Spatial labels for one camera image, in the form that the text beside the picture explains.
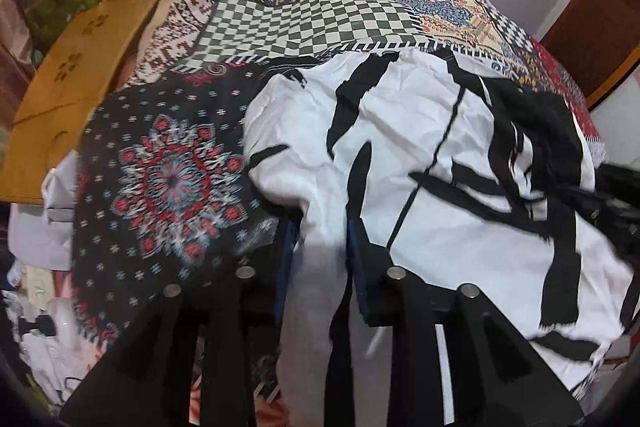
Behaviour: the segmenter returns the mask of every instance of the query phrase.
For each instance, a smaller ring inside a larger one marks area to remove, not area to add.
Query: wooden cabinet
[[[640,0],[571,0],[542,44],[592,107],[640,59]]]

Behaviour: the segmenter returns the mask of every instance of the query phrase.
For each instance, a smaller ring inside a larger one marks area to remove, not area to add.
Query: wooden furniture
[[[571,0],[542,45],[594,107],[640,60],[640,0]]]

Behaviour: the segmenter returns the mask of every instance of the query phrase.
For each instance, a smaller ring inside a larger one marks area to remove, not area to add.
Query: yellow wooden board
[[[158,0],[115,0],[78,14],[38,68],[14,118],[0,200],[42,204],[50,168],[79,142],[87,117],[110,92],[130,42]]]

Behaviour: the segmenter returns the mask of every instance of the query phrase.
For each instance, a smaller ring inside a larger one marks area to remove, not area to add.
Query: green and white checkered pattern
[[[359,39],[420,35],[420,20],[390,0],[300,0],[267,7],[247,0],[220,0],[182,63],[199,68],[233,55],[315,55]]]

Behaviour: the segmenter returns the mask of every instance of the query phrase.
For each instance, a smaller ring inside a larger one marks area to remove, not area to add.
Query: patchwork bedspread
[[[595,163],[604,159],[603,143],[573,79],[490,0],[183,0],[157,33],[129,86],[154,82],[168,68],[196,73],[219,62],[447,47],[513,79],[523,90],[562,94]]]

